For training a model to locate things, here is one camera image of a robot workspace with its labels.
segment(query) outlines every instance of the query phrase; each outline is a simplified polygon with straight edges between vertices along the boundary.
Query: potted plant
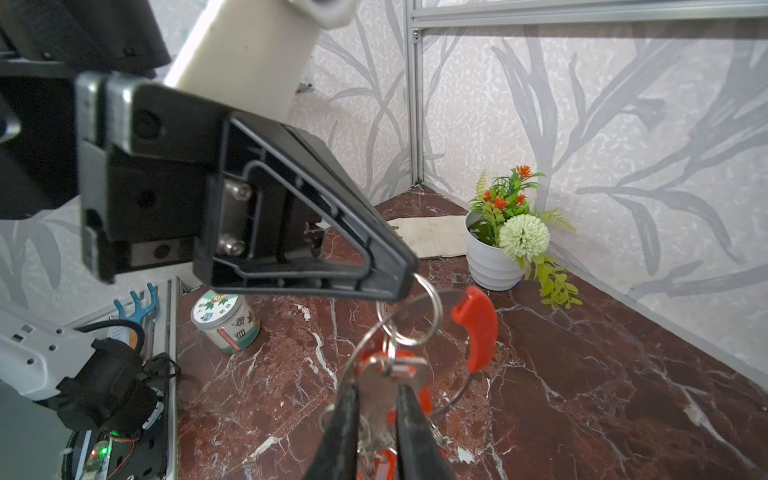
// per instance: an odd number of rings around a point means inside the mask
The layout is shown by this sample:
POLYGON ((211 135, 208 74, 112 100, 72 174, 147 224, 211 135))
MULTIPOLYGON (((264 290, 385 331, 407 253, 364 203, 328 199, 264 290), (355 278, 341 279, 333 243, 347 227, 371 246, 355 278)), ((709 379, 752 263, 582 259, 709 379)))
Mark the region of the potted plant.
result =
POLYGON ((465 219, 467 261, 472 279, 489 290, 507 290, 531 274, 538 280, 541 302, 553 310, 581 305, 575 298, 578 289, 568 283, 566 266, 546 254, 549 229, 553 225, 576 231, 558 209, 536 212, 523 191, 538 188, 536 177, 527 166, 516 167, 511 175, 497 177, 487 187, 485 172, 476 186, 477 196, 470 201, 465 219))

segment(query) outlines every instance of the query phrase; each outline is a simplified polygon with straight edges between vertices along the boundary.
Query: blue hook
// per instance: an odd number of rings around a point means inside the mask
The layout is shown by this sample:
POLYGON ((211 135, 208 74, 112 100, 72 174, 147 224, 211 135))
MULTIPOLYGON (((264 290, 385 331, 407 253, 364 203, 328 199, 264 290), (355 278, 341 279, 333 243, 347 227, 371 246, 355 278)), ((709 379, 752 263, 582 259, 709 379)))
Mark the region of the blue hook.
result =
POLYGON ((114 301, 114 305, 118 308, 118 318, 130 320, 141 325, 141 320, 143 320, 147 314, 152 313, 157 306, 157 291, 154 289, 154 285, 148 283, 147 288, 149 289, 151 301, 145 308, 141 308, 141 299, 136 292, 131 290, 131 298, 134 299, 134 312, 130 316, 125 316, 125 308, 123 307, 123 304, 120 303, 120 300, 114 301))

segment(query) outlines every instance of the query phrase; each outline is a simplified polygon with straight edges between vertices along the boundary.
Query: brown marble surface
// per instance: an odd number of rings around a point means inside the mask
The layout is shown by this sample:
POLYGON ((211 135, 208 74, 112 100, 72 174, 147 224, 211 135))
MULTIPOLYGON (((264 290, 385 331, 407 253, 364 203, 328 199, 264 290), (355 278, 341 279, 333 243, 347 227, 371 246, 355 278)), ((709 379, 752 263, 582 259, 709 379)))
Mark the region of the brown marble surface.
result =
MULTIPOLYGON (((381 204, 386 219, 462 214, 425 187, 381 204)), ((332 257, 350 249, 330 234, 332 257)), ((472 284, 466 259, 423 260, 438 288, 472 284)), ((491 293, 499 338, 491 365, 439 423, 457 478, 766 478, 768 395, 588 283, 584 305, 552 313, 534 282, 491 293)), ((301 478, 340 370, 376 321, 373 303, 250 297, 263 331, 228 356, 181 300, 179 478, 301 478)), ((413 326, 413 330, 424 326, 413 326)), ((432 365, 439 405, 461 385, 461 327, 415 351, 432 365)))

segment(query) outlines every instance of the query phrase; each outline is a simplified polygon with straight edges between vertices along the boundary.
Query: can label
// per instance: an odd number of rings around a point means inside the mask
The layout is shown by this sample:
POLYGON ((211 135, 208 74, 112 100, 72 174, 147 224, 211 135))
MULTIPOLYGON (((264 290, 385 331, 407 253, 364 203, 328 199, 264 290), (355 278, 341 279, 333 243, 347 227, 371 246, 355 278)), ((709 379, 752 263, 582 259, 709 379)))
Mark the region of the can label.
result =
POLYGON ((239 352, 249 346, 259 334, 261 327, 248 303, 243 299, 237 306, 237 300, 238 295, 227 295, 210 290, 195 303, 192 309, 192 318, 198 323, 198 327, 224 353, 239 352), (216 326, 205 329, 206 324, 216 326))
POLYGON ((224 344, 214 340, 224 353, 239 352, 249 346, 256 335, 259 334, 260 325, 256 316, 250 309, 243 309, 242 315, 235 316, 229 322, 220 326, 216 334, 224 341, 224 344))

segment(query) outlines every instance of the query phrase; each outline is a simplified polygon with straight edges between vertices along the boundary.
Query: white can lid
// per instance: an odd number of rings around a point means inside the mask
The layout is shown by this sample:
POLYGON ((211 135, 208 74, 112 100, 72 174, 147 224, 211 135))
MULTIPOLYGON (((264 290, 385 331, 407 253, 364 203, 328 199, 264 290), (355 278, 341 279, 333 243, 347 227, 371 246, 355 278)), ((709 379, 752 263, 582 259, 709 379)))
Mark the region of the white can lid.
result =
POLYGON ((192 309, 192 320, 208 324, 226 319, 236 311, 238 295, 235 293, 216 293, 208 290, 192 309))

